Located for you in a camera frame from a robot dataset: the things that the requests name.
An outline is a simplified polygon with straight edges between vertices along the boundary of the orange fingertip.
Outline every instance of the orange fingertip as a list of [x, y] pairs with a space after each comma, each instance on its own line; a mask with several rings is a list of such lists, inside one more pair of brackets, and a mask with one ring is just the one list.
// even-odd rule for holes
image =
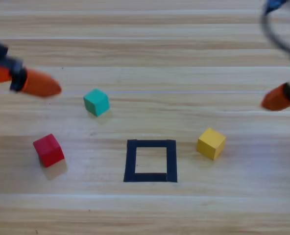
[[290, 107], [290, 101], [285, 97], [284, 84], [265, 95], [261, 106], [270, 111], [280, 111]]
[[50, 75], [26, 69], [26, 82], [21, 92], [40, 97], [48, 97], [61, 93], [59, 83]]

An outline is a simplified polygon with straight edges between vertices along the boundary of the black cable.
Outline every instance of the black cable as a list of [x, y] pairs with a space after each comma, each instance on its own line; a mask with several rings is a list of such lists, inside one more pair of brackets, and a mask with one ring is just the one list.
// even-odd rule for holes
[[264, 12], [261, 17], [261, 25], [266, 37], [279, 49], [290, 55], [290, 46], [280, 40], [280, 37], [273, 33], [269, 22], [270, 11]]

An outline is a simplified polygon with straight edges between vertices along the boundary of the black tape square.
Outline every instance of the black tape square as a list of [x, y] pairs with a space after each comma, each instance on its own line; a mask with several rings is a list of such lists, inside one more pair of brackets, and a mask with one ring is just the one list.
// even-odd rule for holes
[[[135, 173], [138, 147], [167, 148], [166, 173]], [[128, 140], [124, 182], [178, 182], [176, 166], [176, 141], [174, 140]]]

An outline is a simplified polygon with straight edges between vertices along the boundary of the cube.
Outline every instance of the cube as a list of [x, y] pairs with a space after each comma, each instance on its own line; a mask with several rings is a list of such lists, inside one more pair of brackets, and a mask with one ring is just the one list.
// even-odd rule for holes
[[53, 134], [35, 141], [33, 145], [45, 167], [49, 167], [65, 158], [62, 149]]
[[84, 96], [84, 104], [86, 110], [96, 117], [110, 108], [108, 96], [98, 89], [94, 89]]
[[214, 161], [223, 151], [225, 140], [224, 135], [208, 128], [197, 141], [197, 151]]

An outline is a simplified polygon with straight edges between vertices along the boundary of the wood grain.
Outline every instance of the wood grain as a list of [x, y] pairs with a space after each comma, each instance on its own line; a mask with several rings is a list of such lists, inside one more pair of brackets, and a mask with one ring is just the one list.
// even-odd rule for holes
[[[262, 2], [0, 1], [0, 40], [54, 76], [60, 96], [0, 84], [0, 235], [290, 235], [290, 108], [261, 109], [290, 80], [267, 43]], [[290, 40], [290, 14], [274, 18]], [[83, 104], [94, 88], [111, 109]], [[227, 137], [215, 161], [196, 151]], [[43, 168], [33, 141], [53, 133], [65, 161]], [[128, 139], [177, 141], [178, 183], [124, 183]], [[163, 150], [137, 172], [165, 172]]]

